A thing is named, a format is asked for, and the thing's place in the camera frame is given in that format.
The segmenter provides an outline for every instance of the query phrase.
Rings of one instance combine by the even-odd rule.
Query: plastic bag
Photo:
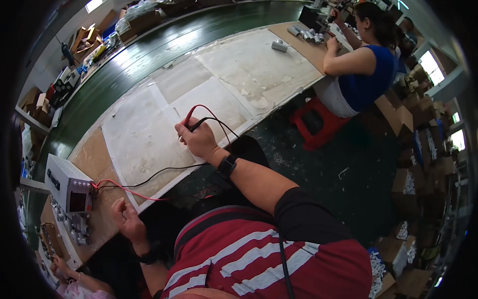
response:
[[[126,20],[126,18],[122,18],[116,23],[115,31],[118,33],[118,35],[122,35],[129,29],[131,29],[131,26],[128,20]]]

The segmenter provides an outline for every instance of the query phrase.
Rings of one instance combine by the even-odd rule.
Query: hair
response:
[[[373,35],[380,45],[395,48],[397,46],[395,36],[395,22],[388,11],[381,10],[371,2],[359,3],[355,6],[355,12],[361,21],[368,18],[373,25]]]
[[[413,21],[409,17],[404,17],[404,19],[406,19],[408,23],[410,23],[410,25],[412,26],[412,30],[415,29],[415,25],[413,24]]]

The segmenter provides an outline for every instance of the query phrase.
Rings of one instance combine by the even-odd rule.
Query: black wire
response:
[[[214,118],[214,117],[205,117],[205,118],[202,118],[200,121],[198,121],[197,123],[195,123],[193,125],[193,127],[191,128],[191,132],[194,131],[197,127],[199,127],[200,124],[202,124],[205,120],[215,120],[217,122],[219,122],[220,124],[224,125],[229,131],[231,131],[237,138],[239,138],[239,135],[237,135],[233,130],[231,130],[231,128],[228,127],[228,125],[226,125],[225,123],[223,123],[222,121],[218,120],[217,118]],[[191,165],[191,166],[186,166],[186,167],[166,167],[166,168],[163,168],[161,170],[159,170],[158,172],[156,172],[155,174],[153,174],[152,176],[149,177],[149,179],[147,179],[146,181],[142,182],[142,183],[139,183],[137,185],[132,185],[132,186],[121,186],[121,187],[124,187],[124,188],[134,188],[134,187],[138,187],[138,186],[141,186],[141,185],[144,185],[146,184],[147,182],[149,182],[155,175],[157,175],[158,173],[162,172],[162,171],[165,171],[167,169],[186,169],[186,168],[191,168],[191,167],[196,167],[196,166],[204,166],[204,165],[209,165],[209,163],[203,163],[203,164],[196,164],[196,165]],[[105,185],[105,186],[101,186],[97,189],[97,193],[99,192],[99,190],[103,187],[119,187],[117,185]]]
[[[147,179],[146,181],[142,182],[142,183],[139,183],[137,185],[133,185],[133,186],[121,186],[121,187],[124,187],[124,188],[133,188],[133,187],[138,187],[138,186],[141,186],[141,185],[144,185],[146,184],[147,182],[149,182],[155,175],[157,175],[158,173],[162,172],[162,171],[165,171],[167,169],[186,169],[186,168],[191,168],[191,167],[196,167],[196,166],[204,166],[204,165],[209,165],[209,163],[203,163],[203,164],[196,164],[196,165],[191,165],[191,166],[185,166],[185,167],[166,167],[166,168],[163,168],[161,169],[160,171],[156,172],[155,174],[153,174],[152,176],[149,177],[149,179]],[[99,192],[99,190],[103,187],[119,187],[118,185],[104,185],[104,186],[101,186],[98,188],[97,192]]]
[[[202,124],[205,120],[215,120],[217,121],[218,123],[224,125],[229,131],[231,131],[231,133],[234,134],[234,136],[236,136],[237,138],[239,138],[239,135],[237,135],[233,130],[231,130],[231,128],[228,127],[228,125],[226,125],[225,123],[223,123],[222,121],[218,120],[217,118],[214,118],[214,117],[205,117],[205,118],[202,118],[200,121],[198,121],[197,123],[195,123],[192,127],[192,131],[194,131],[199,125],[197,125],[198,123],[199,124]]]
[[[289,270],[287,269],[287,261],[285,260],[283,238],[279,233],[279,248],[281,249],[282,269],[284,270],[285,285],[287,287],[287,293],[289,293],[289,299],[294,299],[294,293],[292,292],[291,280],[289,279]]]

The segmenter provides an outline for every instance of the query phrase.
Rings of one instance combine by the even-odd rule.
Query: watch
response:
[[[238,157],[236,155],[230,154],[222,159],[221,163],[219,163],[219,166],[217,167],[217,173],[221,176],[221,178],[224,180],[229,179],[232,171],[236,168],[237,158]]]

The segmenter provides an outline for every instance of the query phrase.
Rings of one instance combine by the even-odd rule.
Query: pink clothing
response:
[[[69,285],[60,285],[56,292],[65,299],[115,299],[113,295],[102,290],[93,293],[77,281]]]

